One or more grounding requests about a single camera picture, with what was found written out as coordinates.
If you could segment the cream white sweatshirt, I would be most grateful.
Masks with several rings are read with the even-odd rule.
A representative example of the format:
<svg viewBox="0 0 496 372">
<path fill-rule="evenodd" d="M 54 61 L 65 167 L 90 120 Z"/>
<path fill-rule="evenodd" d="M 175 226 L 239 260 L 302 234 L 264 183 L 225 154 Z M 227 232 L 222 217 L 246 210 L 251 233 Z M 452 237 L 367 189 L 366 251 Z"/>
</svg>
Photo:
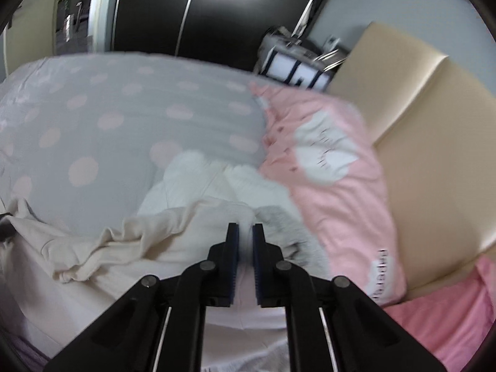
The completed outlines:
<svg viewBox="0 0 496 372">
<path fill-rule="evenodd" d="M 208 311 L 203 367 L 262 356 L 287 339 L 284 311 L 256 304 L 251 228 L 243 203 L 206 198 L 154 215 L 127 218 L 118 229 L 81 237 L 37 221 L 25 201 L 10 207 L 13 238 L 1 246 L 1 275 L 27 319 L 65 347 L 141 277 L 177 276 L 240 228 L 235 302 Z"/>
</svg>

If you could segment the plain pink pillow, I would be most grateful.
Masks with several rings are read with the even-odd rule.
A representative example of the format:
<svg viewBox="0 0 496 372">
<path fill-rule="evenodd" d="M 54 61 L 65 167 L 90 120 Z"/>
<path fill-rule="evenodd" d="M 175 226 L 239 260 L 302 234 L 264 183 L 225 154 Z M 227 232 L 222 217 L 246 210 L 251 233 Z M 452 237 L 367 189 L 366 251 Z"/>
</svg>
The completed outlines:
<svg viewBox="0 0 496 372">
<path fill-rule="evenodd" d="M 495 262 L 483 255 L 463 281 L 384 311 L 448 371 L 461 371 L 495 321 Z"/>
</svg>

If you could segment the white fluffy garment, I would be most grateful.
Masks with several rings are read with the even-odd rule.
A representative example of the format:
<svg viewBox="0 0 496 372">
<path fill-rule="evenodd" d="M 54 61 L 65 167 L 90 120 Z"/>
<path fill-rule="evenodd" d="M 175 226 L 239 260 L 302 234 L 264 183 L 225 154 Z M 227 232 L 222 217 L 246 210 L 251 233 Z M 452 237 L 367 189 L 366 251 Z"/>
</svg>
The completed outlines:
<svg viewBox="0 0 496 372">
<path fill-rule="evenodd" d="M 285 259 L 313 276 L 331 276 L 326 252 L 304 226 L 287 187 L 267 180 L 252 166 L 235 166 L 209 159 L 199 151 L 185 151 L 172 160 L 162 181 L 146 194 L 138 215 L 155 215 L 206 197 L 246 204 L 254 210 L 255 220 L 264 225 L 267 240 L 281 247 Z"/>
</svg>

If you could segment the pink cloud-print pillow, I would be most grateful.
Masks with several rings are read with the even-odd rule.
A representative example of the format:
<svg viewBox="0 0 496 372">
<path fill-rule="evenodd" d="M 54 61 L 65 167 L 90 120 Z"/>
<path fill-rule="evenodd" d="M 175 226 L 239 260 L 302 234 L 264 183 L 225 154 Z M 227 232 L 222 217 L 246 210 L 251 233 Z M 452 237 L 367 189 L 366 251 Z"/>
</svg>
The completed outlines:
<svg viewBox="0 0 496 372">
<path fill-rule="evenodd" d="M 296 87 L 252 84 L 267 121 L 260 172 L 289 190 L 322 244 L 332 276 L 377 304 L 406 293 L 383 168 L 357 108 Z"/>
</svg>

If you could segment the grey pink-dotted bed sheet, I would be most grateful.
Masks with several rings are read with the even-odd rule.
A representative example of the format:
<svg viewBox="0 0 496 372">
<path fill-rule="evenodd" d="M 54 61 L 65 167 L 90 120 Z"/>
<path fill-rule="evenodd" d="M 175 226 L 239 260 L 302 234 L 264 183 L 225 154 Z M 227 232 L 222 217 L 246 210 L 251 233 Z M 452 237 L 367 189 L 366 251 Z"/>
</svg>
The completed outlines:
<svg viewBox="0 0 496 372">
<path fill-rule="evenodd" d="M 134 215 L 173 157 L 264 159 L 252 74 L 164 55 L 45 58 L 1 85 L 1 199 L 94 236 Z"/>
</svg>

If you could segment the beige padded headboard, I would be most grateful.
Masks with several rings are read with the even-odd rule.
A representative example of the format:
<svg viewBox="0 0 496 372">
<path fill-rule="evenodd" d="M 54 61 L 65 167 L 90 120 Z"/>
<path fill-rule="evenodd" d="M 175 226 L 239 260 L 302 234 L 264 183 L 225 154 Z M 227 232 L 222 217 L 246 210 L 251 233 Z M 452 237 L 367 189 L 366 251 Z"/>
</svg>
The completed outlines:
<svg viewBox="0 0 496 372">
<path fill-rule="evenodd" d="M 383 166 L 408 298 L 495 255 L 495 98 L 431 45 L 373 22 L 334 76 Z"/>
</svg>

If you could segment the white black bedside table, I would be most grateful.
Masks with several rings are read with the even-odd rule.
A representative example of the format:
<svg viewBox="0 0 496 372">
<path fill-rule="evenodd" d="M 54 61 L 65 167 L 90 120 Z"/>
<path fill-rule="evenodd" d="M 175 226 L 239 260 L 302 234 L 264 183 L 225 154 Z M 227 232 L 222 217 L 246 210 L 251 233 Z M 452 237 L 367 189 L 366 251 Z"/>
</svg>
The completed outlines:
<svg viewBox="0 0 496 372">
<path fill-rule="evenodd" d="M 337 38 L 330 37 L 320 47 L 279 27 L 264 35 L 254 71 L 288 86 L 324 91 L 348 55 Z"/>
</svg>

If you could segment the beige room door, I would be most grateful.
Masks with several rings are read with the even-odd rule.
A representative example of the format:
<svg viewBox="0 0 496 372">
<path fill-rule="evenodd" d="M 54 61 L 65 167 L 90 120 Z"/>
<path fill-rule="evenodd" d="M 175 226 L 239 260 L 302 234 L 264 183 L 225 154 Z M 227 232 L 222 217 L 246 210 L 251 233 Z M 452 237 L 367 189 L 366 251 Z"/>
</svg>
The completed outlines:
<svg viewBox="0 0 496 372">
<path fill-rule="evenodd" d="M 7 75 L 20 66 L 55 54 L 58 0 L 22 0 L 3 32 Z"/>
</svg>

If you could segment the black sliding wardrobe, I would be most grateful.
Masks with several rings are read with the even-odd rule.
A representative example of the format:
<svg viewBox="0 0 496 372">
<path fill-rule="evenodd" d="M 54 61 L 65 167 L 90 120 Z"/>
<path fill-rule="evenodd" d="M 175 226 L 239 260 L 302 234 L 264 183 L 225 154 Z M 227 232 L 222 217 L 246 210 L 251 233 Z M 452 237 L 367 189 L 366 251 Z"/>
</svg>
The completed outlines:
<svg viewBox="0 0 496 372">
<path fill-rule="evenodd" d="M 110 48 L 251 71 L 263 37 L 308 34 L 326 0 L 117 0 Z"/>
</svg>

